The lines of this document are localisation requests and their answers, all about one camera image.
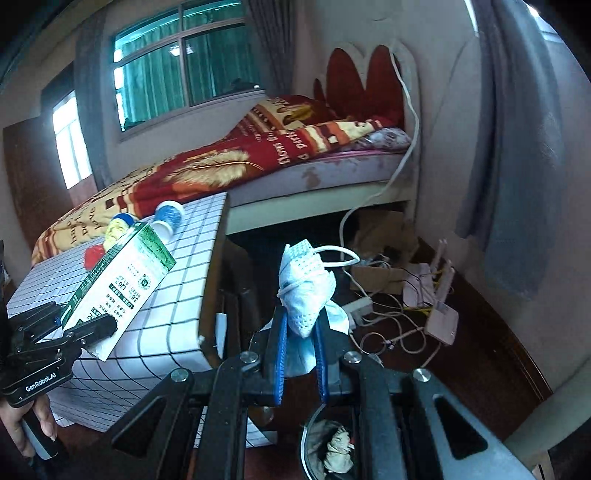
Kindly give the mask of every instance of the mask ear loop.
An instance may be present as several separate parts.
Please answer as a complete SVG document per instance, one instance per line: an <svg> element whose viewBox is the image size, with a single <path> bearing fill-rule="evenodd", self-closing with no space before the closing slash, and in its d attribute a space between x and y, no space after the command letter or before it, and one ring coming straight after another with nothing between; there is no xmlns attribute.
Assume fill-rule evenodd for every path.
<svg viewBox="0 0 591 480"><path fill-rule="evenodd" d="M326 251L341 252L341 253L347 254L348 256L351 257L351 260L347 260L347 261L343 261L343 262L322 262L323 267L346 267L348 265L356 264L360 260L359 255L357 255L355 252L349 250L348 248L338 247L336 245L325 245L323 247L317 247L312 250L312 252L314 252L315 254L320 253L320 252L326 252Z"/></svg>
<svg viewBox="0 0 591 480"><path fill-rule="evenodd" d="M302 285L305 281L313 278L313 277L318 277L322 274L326 273L325 270L320 270L318 272L312 272L311 274L301 277L299 280L290 283L288 286L286 286L285 288L280 288L279 291L277 292L277 297L281 299L281 301L283 301L283 297L286 293L291 292L294 288L299 287L300 285Z"/></svg>

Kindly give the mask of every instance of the cardboard box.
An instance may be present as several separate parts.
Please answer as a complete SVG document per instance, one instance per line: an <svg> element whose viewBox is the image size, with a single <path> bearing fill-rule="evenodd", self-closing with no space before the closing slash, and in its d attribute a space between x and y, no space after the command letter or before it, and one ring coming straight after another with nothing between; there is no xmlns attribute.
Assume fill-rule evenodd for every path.
<svg viewBox="0 0 591 480"><path fill-rule="evenodd" d="M351 249L362 260L389 253L392 268L354 265L351 267L351 274L367 292L401 294L407 274L400 267L408 265L418 248L412 223L406 222L401 212L384 210L360 210L358 219L359 230ZM351 290L359 290L353 282L350 287Z"/></svg>
<svg viewBox="0 0 591 480"><path fill-rule="evenodd" d="M116 332L86 349L104 362L175 264L152 227L136 222L82 281L61 317L64 330L111 314L117 321Z"/></svg>

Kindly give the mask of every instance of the power cord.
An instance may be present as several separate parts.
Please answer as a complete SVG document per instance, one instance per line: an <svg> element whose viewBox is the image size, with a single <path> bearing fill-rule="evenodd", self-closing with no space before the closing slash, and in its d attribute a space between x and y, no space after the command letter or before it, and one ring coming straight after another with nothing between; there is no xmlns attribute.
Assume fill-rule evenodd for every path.
<svg viewBox="0 0 591 480"><path fill-rule="evenodd" d="M345 228L345 223L346 221L349 219L349 217L351 217L351 215L353 213L355 213L358 209L360 209L361 207L364 207L365 205L367 205L367 203L377 197L380 197L381 195L383 195L394 183L394 181L396 181L396 179L398 178L398 176L400 175L400 172L403 170L404 166L406 165L408 159L410 158L410 156L413 154L413 151L415 149L415 147L417 146L417 142L418 142L418 133L420 130L420 120L418 118L417 112L415 111L414 107L413 107L413 102L410 98L410 93L408 91L408 87L406 85L406 83L404 83L404 80L402 79L402 76L400 75L400 71L398 70L398 66L396 64L396 58L394 57L394 55L392 54L392 52L390 52L390 57L392 60L392 65L394 66L394 70L396 72L396 77L398 78L398 81L400 82L400 85L402 86L402 90L404 91L404 95L406 97L406 100L408 102L408 108L409 110L413 113L413 117L414 117L414 132L413 132L413 138L411 141L410 146L408 147L408 150L406 151L406 153L403 155L400 163L398 164L398 167L396 168L396 170L394 171L394 173L392 174L392 176L390 177L390 179L388 180L388 182L386 183L386 185L384 186L383 189L381 189L379 192L374 193L370 196L368 196L363 202L361 202L361 204L359 204L357 207L352 208L351 210L349 210L347 213L345 213L344 217L342 218L342 220L340 221L339 224L339 241L340 241L340 246L341 247L345 247L345 239L343 237L343 230ZM389 263L385 262L385 261L378 261L378 262L383 262L385 265L387 265L388 268L392 268L390 266ZM375 295L377 292L373 292L371 295L368 295L368 293L365 291L365 289L353 278L353 275L351 275L349 272L347 272L345 270L345 268L342 268L343 272L351 279L351 281L354 283L354 285L357 286L357 288L359 289L359 291L365 296L371 299L371 297L373 295ZM417 277L419 282L419 287L421 288L421 290L423 289L422 283L420 281L420 278ZM419 292L417 290L417 288L411 284L410 282L406 281L409 285L411 285L416 291L417 291L417 295L419 295ZM365 353L366 355L372 355L372 357L377 356L379 358L379 355L384 353L386 351L386 349L393 349L395 347L395 345L397 343L400 344L400 347L402 348L402 350L404 350L406 353L410 353L410 354L418 354L418 353L422 353L426 346L427 346L427 337L424 333L424 327L420 327L419 325L417 325L412 318L410 318L408 315L406 315L404 313L404 308L402 306L402 304L400 303L400 301L394 297L393 295L390 295L390 297L392 297L399 306L399 310L392 310L390 312L386 312L386 313L378 313L378 312L373 312L374 314L378 315L377 318L372 319L372 320L367 320L363 317L363 321L365 322L365 326L370 326L370 325L375 325L378 322L381 322L384 319L391 319L393 320L397 326L398 326L398 331L399 331L399 335L391 338L391 339L387 339L385 338L383 335L381 335L378 332L369 332L367 333L362 339L360 344L357 343L357 341L355 340L355 338L353 337L352 334L349 334L349 336L351 337L351 340L353 340L354 344L357 346L357 348L362 352ZM409 330L407 332L403 332L402 329L402 325L400 324L400 321L398 320L398 317L404 317L406 318L413 326L414 329ZM421 348L419 348L418 350L410 350L408 349L405 345L404 345L404 339L410 335L413 335L415 333L419 333L422 338L423 338L423 344L421 346ZM365 340L368 338L368 336L371 335L378 335L382 338L383 344L382 344L382 349L379 352L367 352L363 349L363 344L365 343ZM425 363L423 363L422 368L426 367L428 365L428 363L433 359L433 357L435 357L435 355L437 354L437 352L439 351L439 349L441 348L441 343L439 343L438 347L436 348L436 350L429 356L429 358L427 359L427 361L425 361Z"/></svg>

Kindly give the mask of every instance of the gray curtain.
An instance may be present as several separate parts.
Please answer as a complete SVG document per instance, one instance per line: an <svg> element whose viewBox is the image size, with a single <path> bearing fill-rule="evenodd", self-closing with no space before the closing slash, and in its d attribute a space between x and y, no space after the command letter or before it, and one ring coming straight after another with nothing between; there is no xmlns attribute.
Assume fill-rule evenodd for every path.
<svg viewBox="0 0 591 480"><path fill-rule="evenodd" d="M291 93L295 60L295 0L242 0L269 96Z"/></svg>
<svg viewBox="0 0 591 480"><path fill-rule="evenodd" d="M482 52L476 157L456 233L485 271L526 299L538 291L560 216L564 144L554 69L521 0L473 0Z"/></svg>
<svg viewBox="0 0 591 480"><path fill-rule="evenodd" d="M100 81L103 78L100 72L100 61L101 55L104 54L101 46L105 18L106 8L102 8L80 26L74 60L74 89L80 128L96 187L99 190L113 183L106 157L100 95Z"/></svg>

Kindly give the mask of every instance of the pillow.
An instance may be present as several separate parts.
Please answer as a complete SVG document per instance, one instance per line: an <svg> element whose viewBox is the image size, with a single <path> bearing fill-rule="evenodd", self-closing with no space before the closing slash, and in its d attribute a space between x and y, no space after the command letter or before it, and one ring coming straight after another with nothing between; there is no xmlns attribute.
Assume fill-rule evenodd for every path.
<svg viewBox="0 0 591 480"><path fill-rule="evenodd" d="M303 95L268 98L252 107L225 139L275 130L295 130L338 119L325 103Z"/></svg>
<svg viewBox="0 0 591 480"><path fill-rule="evenodd" d="M380 128L341 147L339 151L384 150L392 153L404 153L408 150L410 143L410 137L404 130L397 127Z"/></svg>

